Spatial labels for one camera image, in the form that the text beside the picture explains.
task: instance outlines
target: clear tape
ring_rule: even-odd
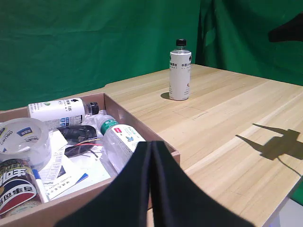
[[[0,124],[0,161],[24,159],[41,170],[51,158],[48,128],[40,120],[16,118]]]

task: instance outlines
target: water bottle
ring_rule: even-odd
[[[45,122],[49,130],[81,124],[85,117],[99,113],[98,103],[85,103],[80,98],[32,103],[28,116]]]
[[[191,52],[185,49],[185,39],[177,39],[176,46],[170,52],[169,97],[173,100],[186,100],[189,96]]]
[[[103,135],[103,148],[119,173],[135,151],[138,142],[145,140],[132,126],[119,124],[110,115],[97,115],[95,119]]]

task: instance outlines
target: can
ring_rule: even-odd
[[[0,218],[41,204],[36,180],[27,161],[9,159],[0,163]]]

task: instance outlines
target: cardboard box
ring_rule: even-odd
[[[145,140],[163,140],[145,124],[127,112],[123,107],[104,93],[80,97],[86,102],[98,102],[99,109],[106,109],[107,113],[113,116],[119,123],[133,126]],[[0,122],[10,119],[27,117],[27,108],[8,110],[0,113]],[[180,154],[167,142],[166,146],[174,159],[180,163]],[[19,214],[9,216],[0,220],[2,227],[15,226],[53,226],[58,220],[75,212],[101,193],[114,178],[94,184],[77,192],[41,204]]]

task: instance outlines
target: red wire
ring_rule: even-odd
[[[83,145],[103,146],[102,144],[99,143],[81,143],[81,144],[76,144],[75,146],[83,146]]]

